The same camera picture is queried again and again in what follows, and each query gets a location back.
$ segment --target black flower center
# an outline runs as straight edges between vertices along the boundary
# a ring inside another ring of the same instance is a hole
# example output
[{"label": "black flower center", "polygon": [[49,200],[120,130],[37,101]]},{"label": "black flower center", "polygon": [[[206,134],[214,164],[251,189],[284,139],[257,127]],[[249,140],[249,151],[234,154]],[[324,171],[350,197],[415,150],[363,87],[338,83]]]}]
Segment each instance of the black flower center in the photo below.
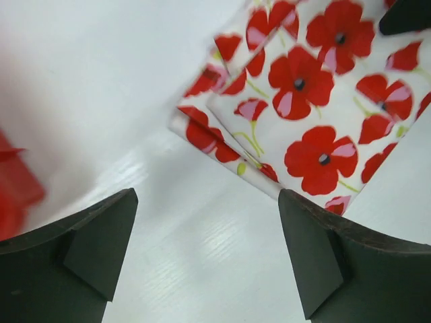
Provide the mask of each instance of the black flower center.
[{"label": "black flower center", "polygon": [[335,35],[335,42],[338,45],[342,45],[345,43],[345,34],[343,32],[339,32],[338,34]]},{"label": "black flower center", "polygon": [[380,109],[382,109],[383,111],[386,111],[387,110],[387,105],[386,105],[386,103],[384,103],[383,101],[380,101],[380,102],[378,102],[377,103],[377,105],[380,107]]},{"label": "black flower center", "polygon": [[302,89],[304,89],[305,86],[305,80],[304,79],[296,79],[294,81],[294,87],[298,90],[298,91],[302,91]]},{"label": "black flower center", "polygon": [[331,162],[331,158],[329,157],[329,155],[327,155],[326,153],[323,153],[320,157],[319,157],[319,163],[322,166],[325,166],[327,164],[329,164],[329,162]]}]

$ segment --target folded fabric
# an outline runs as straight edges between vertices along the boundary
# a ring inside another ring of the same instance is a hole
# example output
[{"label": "folded fabric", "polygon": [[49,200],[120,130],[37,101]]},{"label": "folded fabric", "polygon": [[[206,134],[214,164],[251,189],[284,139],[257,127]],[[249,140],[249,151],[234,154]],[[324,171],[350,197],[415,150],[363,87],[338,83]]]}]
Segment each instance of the folded fabric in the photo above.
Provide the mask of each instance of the folded fabric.
[{"label": "folded fabric", "polygon": [[[431,33],[381,36],[391,2],[249,4],[216,36],[223,61],[212,55],[174,130],[272,197],[290,188],[342,215],[431,103]],[[217,143],[192,139],[192,124]]]}]

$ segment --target white surface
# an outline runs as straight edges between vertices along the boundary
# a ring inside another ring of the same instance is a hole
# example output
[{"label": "white surface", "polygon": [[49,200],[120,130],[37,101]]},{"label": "white surface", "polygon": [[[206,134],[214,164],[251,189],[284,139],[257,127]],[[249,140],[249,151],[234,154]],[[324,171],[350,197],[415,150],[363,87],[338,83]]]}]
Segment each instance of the white surface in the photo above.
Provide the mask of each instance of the white surface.
[{"label": "white surface", "polygon": [[[50,193],[27,229],[124,187],[139,196],[104,323],[304,321],[276,202],[166,129],[169,99],[240,4],[0,3],[0,127],[30,149]],[[430,121],[427,111],[349,218],[431,244]]]}]

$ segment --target floral fabric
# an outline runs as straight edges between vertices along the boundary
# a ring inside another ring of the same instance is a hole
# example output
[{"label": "floral fabric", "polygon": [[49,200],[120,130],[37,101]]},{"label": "floral fabric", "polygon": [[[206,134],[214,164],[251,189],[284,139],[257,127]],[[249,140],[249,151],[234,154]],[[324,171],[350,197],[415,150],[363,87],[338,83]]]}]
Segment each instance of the floral fabric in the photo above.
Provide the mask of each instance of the floral fabric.
[{"label": "floral fabric", "polygon": [[249,182],[266,177],[271,196],[290,188],[342,215],[431,104],[431,32],[381,36],[392,4],[249,3],[216,36],[177,133]]}]

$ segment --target blurry red object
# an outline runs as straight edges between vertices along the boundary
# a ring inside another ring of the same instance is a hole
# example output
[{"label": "blurry red object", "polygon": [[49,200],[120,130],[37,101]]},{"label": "blurry red object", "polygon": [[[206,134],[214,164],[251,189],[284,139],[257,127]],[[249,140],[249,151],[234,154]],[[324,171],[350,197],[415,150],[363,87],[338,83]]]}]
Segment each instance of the blurry red object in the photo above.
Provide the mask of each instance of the blurry red object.
[{"label": "blurry red object", "polygon": [[19,234],[27,210],[45,197],[45,190],[0,132],[0,241]]}]

